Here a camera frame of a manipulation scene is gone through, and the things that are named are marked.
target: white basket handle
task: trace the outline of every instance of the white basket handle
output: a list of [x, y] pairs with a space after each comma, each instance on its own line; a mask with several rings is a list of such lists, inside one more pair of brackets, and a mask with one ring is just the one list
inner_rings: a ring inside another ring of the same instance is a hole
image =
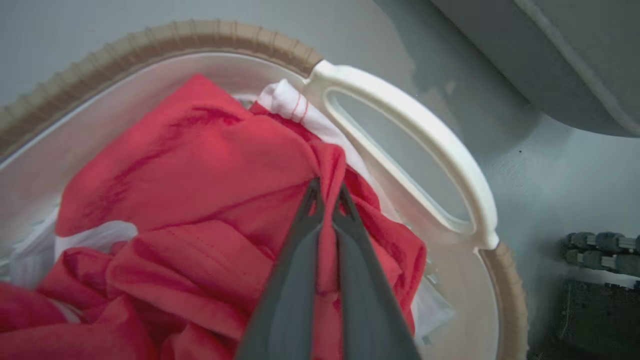
[[[416, 188], [404, 172], [358, 130], [335, 96], [330, 96], [332, 90], [368, 104], [418, 141], [456, 185], [465, 201], [471, 225], [450, 216]], [[334, 121], [357, 149], [367, 152], [444, 227], [471, 237], [479, 249], [496, 248], [499, 242], [495, 232], [497, 211], [489, 185], [467, 148], [438, 117], [386, 81], [362, 70], [345, 65], [336, 66], [326, 60], [314, 67], [303, 92], [312, 104]]]

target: laundry basket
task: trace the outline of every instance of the laundry basket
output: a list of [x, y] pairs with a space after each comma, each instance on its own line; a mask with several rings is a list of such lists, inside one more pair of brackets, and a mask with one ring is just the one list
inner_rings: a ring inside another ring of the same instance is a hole
[[[55, 74], [0, 112], [0, 266], [59, 203], [65, 185], [119, 133], [191, 75], [238, 99], [286, 79], [351, 141], [397, 212], [426, 243], [438, 291], [456, 316], [424, 358], [523, 359], [522, 282], [495, 233], [491, 191], [464, 145], [429, 110], [368, 73], [323, 60], [281, 34], [238, 22], [185, 21], [131, 33]], [[430, 154], [465, 201], [469, 222], [448, 215], [340, 107], [350, 95], [384, 114]]]

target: wicker rim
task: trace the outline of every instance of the wicker rim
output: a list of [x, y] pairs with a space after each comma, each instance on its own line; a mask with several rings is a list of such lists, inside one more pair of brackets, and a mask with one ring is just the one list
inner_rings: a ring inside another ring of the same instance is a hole
[[[312, 48], [262, 27], [224, 20], [187, 20], [146, 28], [106, 44], [0, 110], [0, 156], [7, 158], [57, 120], [135, 72], [186, 54], [224, 52], [260, 58], [305, 78], [323, 58]], [[522, 280], [504, 243], [481, 250], [499, 310], [497, 360], [524, 359], [527, 307]]]

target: clothing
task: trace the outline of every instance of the clothing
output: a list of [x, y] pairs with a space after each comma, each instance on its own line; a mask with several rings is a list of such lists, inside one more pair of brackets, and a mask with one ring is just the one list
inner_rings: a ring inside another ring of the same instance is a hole
[[[65, 188], [53, 269], [35, 292], [1, 285], [0, 357], [230, 359], [317, 176], [327, 211], [347, 184], [413, 328], [424, 244], [380, 213], [375, 192], [347, 166], [342, 149], [259, 104], [247, 111], [195, 76]], [[69, 240], [114, 222], [132, 224], [137, 235], [107, 253]], [[325, 225], [314, 356], [337, 359], [337, 255]], [[69, 323], [60, 307], [82, 324]], [[26, 321], [21, 314], [33, 315]]]
[[382, 187], [369, 173], [362, 157], [358, 154], [347, 137], [323, 113], [318, 111], [306, 97], [299, 93], [286, 79], [268, 85], [258, 97], [258, 104], [270, 113], [300, 123], [305, 129], [326, 143], [342, 147], [347, 165], [367, 181], [380, 201], [381, 212], [395, 222], [401, 222], [391, 201]]

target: dark object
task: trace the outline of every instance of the dark object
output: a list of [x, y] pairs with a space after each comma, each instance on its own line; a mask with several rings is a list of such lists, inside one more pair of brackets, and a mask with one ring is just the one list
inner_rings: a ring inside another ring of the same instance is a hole
[[567, 280], [549, 337], [530, 359], [637, 359], [640, 290]]
[[[309, 215], [314, 204], [315, 210]], [[323, 216], [320, 181], [316, 178], [302, 199], [234, 359], [311, 358], [317, 239]], [[344, 358], [419, 360], [400, 307], [344, 185], [332, 222], [340, 256]]]

